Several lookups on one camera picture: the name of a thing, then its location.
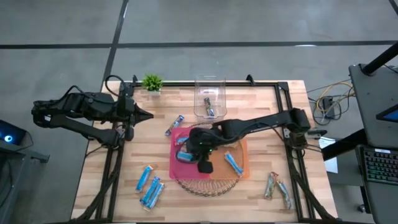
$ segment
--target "transparent bin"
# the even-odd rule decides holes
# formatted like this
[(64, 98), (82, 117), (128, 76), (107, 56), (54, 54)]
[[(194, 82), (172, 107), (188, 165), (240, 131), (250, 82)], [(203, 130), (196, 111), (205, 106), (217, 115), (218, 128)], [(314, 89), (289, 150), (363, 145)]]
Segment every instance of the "transparent bin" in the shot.
[[(209, 113), (205, 99), (210, 101)], [(226, 115), (225, 78), (216, 75), (198, 75), (195, 78), (194, 113), (199, 119), (223, 119)]]

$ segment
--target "wooden tabletop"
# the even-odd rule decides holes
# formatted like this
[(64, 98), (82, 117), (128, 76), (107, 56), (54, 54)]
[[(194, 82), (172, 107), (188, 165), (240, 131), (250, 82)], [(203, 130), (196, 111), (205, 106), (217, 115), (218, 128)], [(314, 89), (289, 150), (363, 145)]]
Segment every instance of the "wooden tabletop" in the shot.
[[(304, 82), (288, 83), (293, 107), (304, 109), (314, 126)], [(118, 92), (119, 82), (109, 82), (108, 85)], [(114, 222), (297, 221), (295, 209), (285, 209), (282, 195), (277, 189), (272, 200), (264, 199), (267, 177), (271, 171), (279, 174), (279, 179), (284, 181), (290, 197), (294, 199), (284, 144), (275, 132), (261, 131), (245, 137), (251, 173), (248, 180), (239, 181), (231, 191), (221, 196), (196, 196), (170, 179), (170, 139), (164, 135), (180, 114), (185, 117), (181, 127), (189, 127), (198, 122), (193, 114), (194, 87), (163, 87), (160, 96), (150, 96), (146, 90), (138, 88), (134, 92), (134, 99), (140, 108), (154, 114), (154, 119), (137, 124), (134, 139), (125, 144)], [(226, 87), (226, 106), (228, 113), (225, 119), (252, 119), (278, 113), (275, 91), (271, 87)], [(111, 127), (109, 123), (101, 125), (97, 122), (94, 126), (101, 129)], [(99, 143), (91, 142), (88, 152), (98, 146)], [(98, 193), (105, 157), (106, 149), (100, 149), (85, 159), (72, 218), (81, 215)], [(311, 191), (326, 210), (337, 217), (322, 154), (307, 150), (304, 161)], [(147, 212), (139, 203), (144, 193), (135, 193), (135, 187), (142, 171), (149, 164), (155, 168), (150, 178), (159, 176), (165, 183), (165, 189), (155, 208)], [(301, 191), (300, 198), (303, 212), (307, 214), (305, 197)], [(104, 210), (107, 211), (108, 205), (105, 204)]]

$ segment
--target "keyboard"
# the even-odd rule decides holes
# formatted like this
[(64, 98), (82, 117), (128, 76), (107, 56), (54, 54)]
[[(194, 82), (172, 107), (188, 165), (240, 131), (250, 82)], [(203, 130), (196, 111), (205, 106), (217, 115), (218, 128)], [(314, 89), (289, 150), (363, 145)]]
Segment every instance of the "keyboard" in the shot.
[(366, 179), (398, 185), (398, 154), (385, 150), (366, 148), (362, 150)]

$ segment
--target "gray floor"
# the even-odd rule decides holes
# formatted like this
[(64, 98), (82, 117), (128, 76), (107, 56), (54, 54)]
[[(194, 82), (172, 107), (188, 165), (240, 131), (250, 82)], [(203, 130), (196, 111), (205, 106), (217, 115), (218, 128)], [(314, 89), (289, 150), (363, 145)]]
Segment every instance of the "gray floor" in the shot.
[[(0, 44), (111, 43), (121, 3), (0, 0)], [(394, 40), (397, 22), (387, 0), (130, 0), (120, 42)], [(147, 72), (166, 80), (189, 80), (198, 73), (242, 80), (251, 74), (257, 80), (305, 80), (311, 90), (349, 78), (349, 65), (366, 63), (387, 48), (119, 49), (112, 73), (127, 80)], [(51, 154), (48, 164), (32, 162), (12, 223), (70, 217), (87, 141), (37, 127), (30, 109), (34, 100), (59, 98), (73, 84), (98, 91), (108, 54), (108, 49), (0, 50), (0, 119), (30, 131), (34, 149)], [(344, 91), (338, 86), (330, 93)], [(325, 127), (332, 138), (359, 128), (355, 99), (341, 120)], [(340, 218), (367, 220), (356, 211), (362, 203), (358, 188), (332, 185), (332, 191)]]

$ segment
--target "pink cutting board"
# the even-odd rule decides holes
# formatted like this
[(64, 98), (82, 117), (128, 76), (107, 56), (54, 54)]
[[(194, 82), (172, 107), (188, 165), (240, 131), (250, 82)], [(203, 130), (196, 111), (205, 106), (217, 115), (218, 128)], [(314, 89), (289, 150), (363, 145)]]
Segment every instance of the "pink cutting board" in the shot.
[(197, 164), (186, 164), (175, 158), (175, 153), (180, 146), (175, 145), (175, 140), (181, 137), (188, 137), (192, 128), (174, 128), (171, 135), (170, 143), (170, 169), (169, 176), (171, 179), (210, 179), (210, 174), (199, 173)]

